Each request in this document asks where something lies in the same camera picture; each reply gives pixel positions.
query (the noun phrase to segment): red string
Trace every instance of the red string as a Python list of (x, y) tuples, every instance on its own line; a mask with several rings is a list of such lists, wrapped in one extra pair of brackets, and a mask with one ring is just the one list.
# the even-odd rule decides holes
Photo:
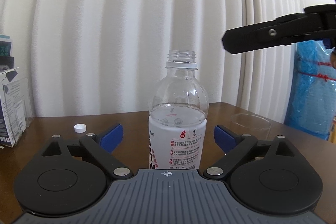
[(332, 67), (332, 64), (330, 62), (319, 62), (319, 61), (314, 61), (314, 60), (308, 60), (308, 59), (304, 59), (302, 57), (298, 58), (298, 61), (306, 61), (306, 62), (310, 62), (313, 64), (316, 64), (318, 66), (328, 66), (328, 67)]
[(311, 75), (309, 73), (305, 73), (305, 72), (301, 72), (299, 71), (299, 73), (303, 74), (303, 75), (308, 75), (308, 76), (313, 76), (313, 77), (317, 77), (317, 78), (322, 78), (325, 80), (325, 82), (327, 82), (327, 80), (332, 80), (332, 81), (336, 81), (336, 79), (334, 78), (330, 78), (328, 75), (323, 75), (321, 73), (318, 73), (317, 75)]

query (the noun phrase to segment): white bottle cap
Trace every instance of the white bottle cap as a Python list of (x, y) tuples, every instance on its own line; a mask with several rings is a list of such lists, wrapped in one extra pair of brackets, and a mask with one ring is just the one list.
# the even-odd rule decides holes
[(86, 125), (83, 123), (75, 124), (74, 129), (76, 133), (84, 133), (86, 131)]

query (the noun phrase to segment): black circular disc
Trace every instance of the black circular disc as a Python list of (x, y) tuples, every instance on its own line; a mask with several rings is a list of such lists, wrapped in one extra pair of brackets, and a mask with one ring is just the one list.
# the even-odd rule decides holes
[(232, 173), (230, 185), (242, 203), (272, 215), (312, 210), (322, 193), (322, 181), (314, 169), (289, 156), (241, 165)]
[(39, 185), (48, 191), (64, 191), (77, 182), (76, 173), (67, 169), (48, 170), (38, 178)]
[(42, 215), (68, 215), (93, 204), (106, 188), (105, 174), (95, 165), (71, 156), (31, 161), (14, 181), (23, 209)]
[(261, 184), (275, 191), (288, 191), (293, 189), (299, 182), (297, 176), (284, 169), (269, 169), (259, 176)]

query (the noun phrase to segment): wooden table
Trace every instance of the wooden table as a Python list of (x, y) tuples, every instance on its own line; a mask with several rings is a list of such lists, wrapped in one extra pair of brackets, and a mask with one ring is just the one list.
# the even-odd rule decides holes
[[(210, 105), (207, 131), (200, 169), (216, 162), (224, 153), (215, 144), (213, 129), (217, 124), (229, 125), (234, 113), (247, 113), (241, 108), (226, 104)], [(148, 112), (132, 112), (81, 117), (35, 118), (14, 148), (0, 149), (0, 219), (11, 223), (22, 212), (13, 193), (13, 181), (19, 171), (28, 163), (41, 146), (54, 134), (63, 138), (79, 138), (73, 126), (85, 123), (87, 132), (100, 133), (115, 123), (124, 128), (123, 142), (113, 155), (129, 166), (133, 172), (148, 168)], [(336, 223), (336, 146), (309, 134), (272, 122), (269, 139), (285, 135), (306, 157), (323, 180), (323, 194), (315, 213), (327, 223)]]

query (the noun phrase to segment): blue plastic bag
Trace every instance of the blue plastic bag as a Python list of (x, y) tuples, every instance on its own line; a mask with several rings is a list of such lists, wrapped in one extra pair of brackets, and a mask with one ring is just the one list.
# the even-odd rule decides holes
[(292, 90), (284, 124), (324, 140), (336, 109), (336, 70), (332, 50), (322, 41), (297, 44)]

